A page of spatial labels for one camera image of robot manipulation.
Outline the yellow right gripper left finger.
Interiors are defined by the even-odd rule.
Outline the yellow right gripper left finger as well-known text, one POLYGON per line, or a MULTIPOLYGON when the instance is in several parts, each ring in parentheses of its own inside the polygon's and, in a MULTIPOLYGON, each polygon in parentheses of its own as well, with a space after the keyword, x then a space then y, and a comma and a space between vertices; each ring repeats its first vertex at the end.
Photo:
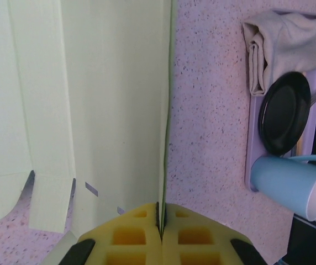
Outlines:
POLYGON ((162 264, 158 209, 145 204, 84 233, 61 264, 162 264))

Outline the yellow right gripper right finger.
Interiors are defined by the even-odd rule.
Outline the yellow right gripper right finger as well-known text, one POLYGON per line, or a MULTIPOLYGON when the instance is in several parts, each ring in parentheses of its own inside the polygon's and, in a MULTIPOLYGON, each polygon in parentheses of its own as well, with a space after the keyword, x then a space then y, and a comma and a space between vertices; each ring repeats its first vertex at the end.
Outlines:
POLYGON ((248 237, 177 204, 166 205, 163 264, 265 264, 248 237))

